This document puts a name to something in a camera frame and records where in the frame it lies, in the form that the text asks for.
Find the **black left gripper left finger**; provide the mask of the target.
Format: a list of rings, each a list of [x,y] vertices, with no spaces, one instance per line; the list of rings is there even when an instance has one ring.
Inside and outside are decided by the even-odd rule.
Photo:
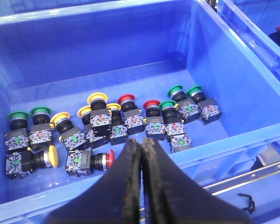
[[[83,194],[52,211],[47,224],[137,224],[141,145],[126,142],[111,168]]]

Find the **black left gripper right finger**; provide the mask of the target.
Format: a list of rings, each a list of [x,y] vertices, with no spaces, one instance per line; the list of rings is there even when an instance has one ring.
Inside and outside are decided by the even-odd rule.
[[[141,144],[147,224],[250,224],[241,209],[213,196],[190,179],[159,142]]]

